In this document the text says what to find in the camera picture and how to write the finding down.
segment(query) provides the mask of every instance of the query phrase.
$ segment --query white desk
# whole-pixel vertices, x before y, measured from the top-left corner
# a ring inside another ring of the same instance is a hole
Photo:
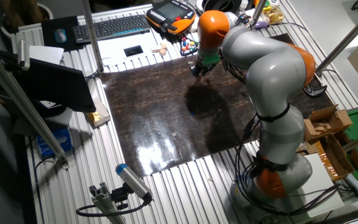
[[[99,22],[125,15],[142,14],[149,8],[150,5],[138,6],[97,13],[93,17],[95,22]],[[282,0],[280,9],[286,17],[284,22],[305,26],[288,0]],[[80,24],[85,23],[83,16],[78,17],[78,20]],[[289,33],[297,46],[313,54],[317,64],[324,58],[325,53],[319,45],[306,31],[297,27],[286,25],[258,33],[267,37]],[[161,37],[153,30],[152,34],[155,43],[150,43],[150,48],[161,41]],[[30,45],[43,45],[41,25],[19,28],[19,33],[12,37],[14,51],[20,39],[28,41]],[[132,58],[117,66],[106,67],[106,71],[118,72],[175,60],[180,57],[179,49],[179,44],[169,44],[164,57],[156,54]],[[83,50],[65,52],[65,66],[82,70],[86,76],[91,75],[96,70],[92,52],[90,45]],[[358,106],[358,100],[339,75],[325,72],[322,81],[328,85],[327,94],[334,103],[339,104],[339,109],[348,110]],[[96,78],[90,82],[92,93],[100,96],[108,107],[100,79]],[[122,180],[114,171],[117,164],[124,162],[114,121],[92,129],[83,113],[74,113],[69,128],[75,148],[67,153],[70,165],[68,170],[54,167],[51,162],[47,162],[42,164],[35,174],[32,168],[40,161],[40,157],[35,149],[27,149],[38,223],[43,223],[42,219],[45,223],[109,223],[107,218],[79,217],[75,210],[92,204],[88,190],[90,185],[98,185],[104,181],[110,190],[122,186]],[[248,152],[255,155],[257,147],[253,143],[246,146]],[[234,210],[229,195],[230,184],[234,179],[234,156],[234,149],[230,149],[144,177],[145,184],[153,192],[155,202],[152,202],[150,207],[124,215],[126,222],[248,223],[244,214]],[[245,165],[249,163],[245,152],[241,158]],[[40,181],[39,192],[35,186],[35,175]],[[139,199],[134,195],[129,197],[128,203],[130,208],[140,205]]]

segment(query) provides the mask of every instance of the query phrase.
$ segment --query wooden block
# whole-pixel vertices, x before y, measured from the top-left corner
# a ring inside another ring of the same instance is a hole
[[[166,40],[161,40],[161,48],[163,49],[167,49],[167,41]]]
[[[314,127],[317,127],[317,126],[325,126],[327,123],[312,122],[312,124],[313,124]]]
[[[167,50],[165,49],[160,49],[159,52],[161,56],[165,56],[167,54]]]
[[[318,127],[314,127],[314,130],[316,131],[324,131],[326,128],[324,126],[318,126]]]
[[[152,47],[152,53],[159,53],[161,50],[161,46],[157,45]]]

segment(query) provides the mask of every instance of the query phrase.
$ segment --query small colorful objects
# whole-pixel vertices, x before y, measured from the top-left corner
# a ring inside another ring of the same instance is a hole
[[[191,40],[187,37],[182,37],[181,39],[181,50],[180,55],[187,56],[197,52],[197,43],[194,40]]]

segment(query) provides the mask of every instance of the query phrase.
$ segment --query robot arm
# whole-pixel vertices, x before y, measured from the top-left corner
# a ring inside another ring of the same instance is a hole
[[[221,24],[223,12],[208,11],[200,17],[197,65],[205,69],[205,57],[216,54],[223,40],[223,57],[233,66],[248,70],[246,88],[262,127],[250,188],[262,201],[285,197],[301,187],[312,172],[307,159],[296,154],[305,133],[304,123],[300,111],[290,106],[287,98],[311,81],[314,58],[303,49],[262,37],[245,26],[231,27],[229,16],[226,26],[220,26],[229,28],[226,33],[205,28],[204,21],[216,21],[218,14]]]

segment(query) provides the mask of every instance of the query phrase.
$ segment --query cardboard box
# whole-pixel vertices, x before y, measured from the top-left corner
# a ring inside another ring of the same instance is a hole
[[[333,133],[328,133],[305,142],[309,153],[317,153],[324,164],[332,181],[345,178],[354,172],[350,162],[346,159],[338,140]]]
[[[352,124],[352,121],[349,115],[347,115],[346,110],[336,111],[336,106],[337,105],[334,105],[328,108],[314,111],[308,119],[304,119],[305,141],[317,138],[318,136],[326,133],[335,134],[339,131],[345,130]]]

